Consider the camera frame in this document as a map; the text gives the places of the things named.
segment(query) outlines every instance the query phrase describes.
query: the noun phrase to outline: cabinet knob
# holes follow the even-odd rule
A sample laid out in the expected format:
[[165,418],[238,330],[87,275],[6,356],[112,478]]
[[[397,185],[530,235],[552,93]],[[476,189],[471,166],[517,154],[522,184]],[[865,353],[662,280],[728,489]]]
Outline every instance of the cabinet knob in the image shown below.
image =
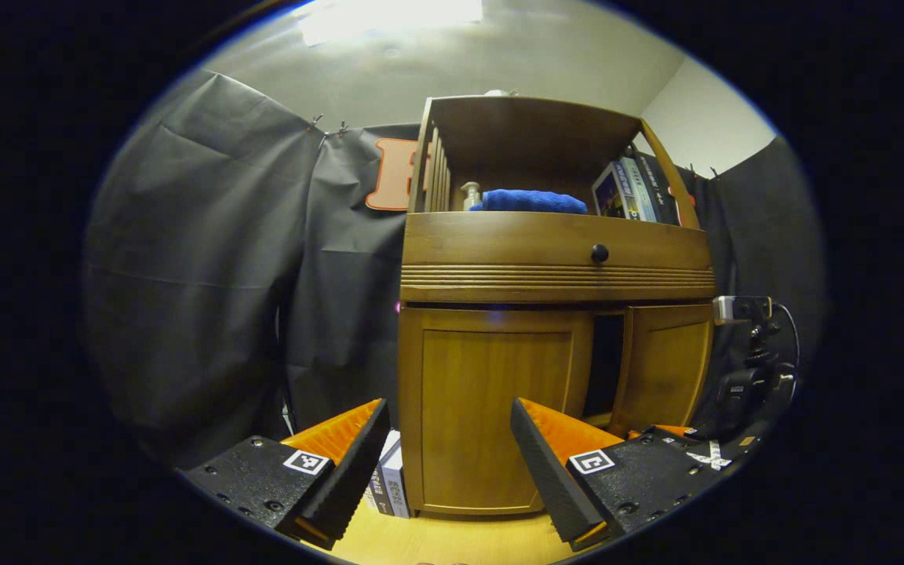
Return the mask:
[[609,250],[602,243],[592,246],[592,261],[606,262],[607,258],[609,258]]

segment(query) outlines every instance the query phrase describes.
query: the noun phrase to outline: wooden cabinet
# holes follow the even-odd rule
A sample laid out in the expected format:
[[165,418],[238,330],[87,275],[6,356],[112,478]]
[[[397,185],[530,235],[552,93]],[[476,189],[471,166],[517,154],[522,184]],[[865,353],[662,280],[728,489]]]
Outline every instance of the wooden cabinet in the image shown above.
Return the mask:
[[399,313],[399,412],[412,508],[454,514],[541,510],[507,422],[517,396],[579,415],[588,312]]
[[[459,187],[469,181],[567,194],[593,210],[592,184],[638,133],[681,226],[462,211]],[[541,508],[510,432],[510,403],[522,396],[582,415],[595,315],[624,317],[612,344],[623,355],[609,377],[614,409],[599,419],[621,431],[688,421],[710,354],[713,265],[682,179],[646,122],[555,100],[442,97],[425,104],[415,154],[398,399],[413,510]],[[607,257],[592,257],[593,246]]]

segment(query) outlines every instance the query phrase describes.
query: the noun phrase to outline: ceiling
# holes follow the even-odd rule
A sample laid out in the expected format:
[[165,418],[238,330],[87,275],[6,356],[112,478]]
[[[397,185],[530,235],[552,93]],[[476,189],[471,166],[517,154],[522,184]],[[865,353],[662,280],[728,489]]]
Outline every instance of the ceiling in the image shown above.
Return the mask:
[[[408,4],[406,9],[420,4]],[[516,90],[641,115],[685,54],[623,14],[580,1],[484,0],[481,21],[348,32],[306,46],[305,10],[273,17],[201,67],[323,129],[420,122],[426,97]]]

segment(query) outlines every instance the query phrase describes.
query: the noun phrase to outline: wooden floor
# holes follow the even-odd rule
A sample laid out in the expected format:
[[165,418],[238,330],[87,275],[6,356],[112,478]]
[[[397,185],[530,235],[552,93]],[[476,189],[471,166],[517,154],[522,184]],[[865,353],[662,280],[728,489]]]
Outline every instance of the wooden floor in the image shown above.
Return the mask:
[[403,519],[379,514],[365,500],[329,554],[362,565],[542,565],[575,555],[546,512],[498,518],[422,513]]

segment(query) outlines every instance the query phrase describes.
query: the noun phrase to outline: blue towel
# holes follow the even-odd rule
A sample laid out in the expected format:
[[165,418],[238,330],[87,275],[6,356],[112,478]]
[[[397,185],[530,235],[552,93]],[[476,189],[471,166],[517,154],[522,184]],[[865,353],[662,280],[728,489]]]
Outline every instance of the blue towel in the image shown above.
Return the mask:
[[588,207],[581,200],[567,194],[541,190],[489,190],[483,193],[483,201],[470,211],[523,211],[559,212],[561,214],[587,214]]

